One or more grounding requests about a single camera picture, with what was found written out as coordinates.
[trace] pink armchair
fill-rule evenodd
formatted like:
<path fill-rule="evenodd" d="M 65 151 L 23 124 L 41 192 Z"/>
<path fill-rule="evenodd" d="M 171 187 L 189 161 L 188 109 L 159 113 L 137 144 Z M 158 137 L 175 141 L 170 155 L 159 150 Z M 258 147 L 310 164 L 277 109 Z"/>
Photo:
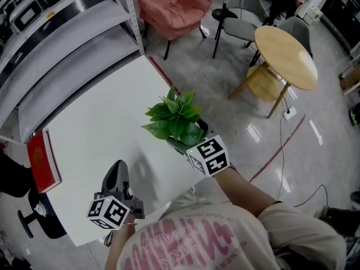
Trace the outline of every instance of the pink armchair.
<path fill-rule="evenodd" d="M 171 40 L 185 35 L 195 28 L 201 30 L 201 19 L 206 15 L 211 0 L 138 0 L 140 5 L 140 19 L 145 22 L 147 35 L 151 24 L 162 36 L 168 40 L 168 47 L 164 60 L 168 58 Z"/>

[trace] wooden table leg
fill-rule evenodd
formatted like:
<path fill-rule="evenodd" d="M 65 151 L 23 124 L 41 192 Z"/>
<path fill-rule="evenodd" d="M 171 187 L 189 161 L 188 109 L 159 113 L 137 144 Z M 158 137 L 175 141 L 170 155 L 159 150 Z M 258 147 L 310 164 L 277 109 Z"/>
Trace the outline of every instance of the wooden table leg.
<path fill-rule="evenodd" d="M 243 83 L 242 85 L 240 85 L 239 87 L 237 87 L 234 92 L 232 92 L 228 99 L 233 99 L 236 95 L 238 95 L 242 90 L 244 90 L 244 88 L 246 87 L 246 85 L 249 84 L 249 82 L 251 80 L 254 79 L 254 77 L 257 75 L 257 73 L 261 72 L 263 69 L 265 69 L 268 66 L 268 64 L 266 62 L 263 62 L 260 67 L 258 67 Z"/>
<path fill-rule="evenodd" d="M 284 97 L 287 89 L 288 89 L 290 86 L 291 86 L 291 84 L 286 83 L 286 85 L 284 86 L 283 90 L 281 91 L 281 93 L 280 93 L 280 95 L 279 95 L 279 98 L 276 100 L 274 107 L 272 107 L 271 112 L 270 112 L 270 114 L 269 114 L 269 116 L 268 116 L 268 119 L 272 116 L 272 114 L 274 114 L 277 106 L 279 106 L 279 104 L 280 104 L 280 102 L 281 102 L 281 99 Z"/>

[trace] red floor line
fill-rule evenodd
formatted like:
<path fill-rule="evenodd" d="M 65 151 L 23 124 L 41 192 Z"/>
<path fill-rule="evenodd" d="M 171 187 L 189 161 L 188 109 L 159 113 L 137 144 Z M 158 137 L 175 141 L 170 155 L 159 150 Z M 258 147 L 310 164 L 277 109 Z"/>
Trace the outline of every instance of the red floor line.
<path fill-rule="evenodd" d="M 174 83 L 171 81 L 171 79 L 165 74 L 164 70 L 159 66 L 158 63 L 152 58 L 151 56 L 148 57 L 149 60 L 152 62 L 152 64 L 157 68 L 157 70 L 160 72 L 160 74 L 163 76 L 163 78 L 168 82 L 170 86 L 174 85 Z M 177 95 L 181 95 L 180 91 L 175 86 L 175 91 Z"/>
<path fill-rule="evenodd" d="M 285 145 L 289 142 L 289 140 L 292 138 L 292 136 L 294 136 L 295 132 L 299 129 L 300 125 L 302 124 L 302 122 L 305 119 L 306 114 L 302 117 L 302 119 L 300 120 L 299 124 L 296 126 L 295 130 L 292 132 L 292 134 L 290 135 L 290 137 L 285 141 L 285 143 L 282 145 L 282 147 L 285 147 Z M 267 163 L 252 177 L 252 179 L 250 179 L 249 182 L 252 182 L 256 177 L 258 177 L 262 171 L 265 170 L 265 168 L 267 166 L 269 166 L 269 164 L 276 158 L 276 156 L 280 153 L 281 151 L 281 146 L 280 148 L 275 152 L 275 154 L 270 158 L 269 161 L 267 161 Z"/>
<path fill-rule="evenodd" d="M 152 58 L 151 56 L 148 57 L 149 60 L 152 62 L 152 64 L 157 68 L 157 70 L 160 72 L 160 74 L 163 76 L 163 78 L 166 80 L 166 82 L 172 86 L 174 85 L 174 83 L 171 81 L 171 79 L 166 75 L 166 73 L 164 72 L 164 70 L 159 66 L 158 63 L 156 63 L 156 61 L 154 60 L 154 58 Z M 177 93 L 177 95 L 181 95 L 180 91 L 175 87 L 175 91 Z M 302 119 L 300 120 L 299 124 L 296 126 L 295 130 L 292 132 L 292 134 L 290 135 L 290 137 L 285 141 L 285 143 L 283 144 L 283 147 L 285 147 L 285 145 L 289 142 L 289 140 L 292 138 L 292 136 L 295 134 L 295 132 L 299 129 L 300 125 L 302 124 L 302 122 L 305 119 L 306 114 L 302 117 Z M 280 153 L 281 151 L 281 147 L 275 152 L 275 154 L 270 158 L 270 160 L 252 177 L 252 179 L 250 180 L 253 181 L 256 177 L 258 177 L 262 171 L 265 170 L 265 168 L 267 166 L 269 166 L 269 164 L 275 159 L 275 157 Z"/>

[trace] plant pot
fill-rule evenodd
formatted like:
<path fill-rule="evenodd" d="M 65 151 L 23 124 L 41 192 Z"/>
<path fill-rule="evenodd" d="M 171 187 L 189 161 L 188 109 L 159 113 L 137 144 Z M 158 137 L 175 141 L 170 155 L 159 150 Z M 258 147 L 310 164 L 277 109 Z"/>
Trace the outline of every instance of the plant pot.
<path fill-rule="evenodd" d="M 201 130 L 203 130 L 204 132 L 208 133 L 209 131 L 209 126 L 208 124 L 203 121 L 202 119 L 199 119 L 196 124 L 200 127 Z M 182 143 L 180 140 L 175 141 L 175 139 L 173 137 L 169 137 L 169 139 L 166 139 L 167 143 L 176 150 L 176 152 L 180 153 L 181 155 L 186 155 L 186 150 L 194 147 L 195 145 L 185 145 L 184 143 Z"/>

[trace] round wooden table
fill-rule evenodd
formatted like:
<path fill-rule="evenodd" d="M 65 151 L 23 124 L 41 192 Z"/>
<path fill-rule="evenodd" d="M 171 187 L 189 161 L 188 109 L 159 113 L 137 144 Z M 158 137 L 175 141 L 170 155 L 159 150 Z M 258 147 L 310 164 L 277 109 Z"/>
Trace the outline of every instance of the round wooden table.
<path fill-rule="evenodd" d="M 254 79 L 257 73 L 271 66 L 287 83 L 268 115 L 268 118 L 270 118 L 289 86 L 293 85 L 303 90 L 316 88 L 317 70 L 310 54 L 300 42 L 277 27 L 261 26 L 257 28 L 255 43 L 265 62 L 230 94 L 229 99 L 239 94 Z"/>

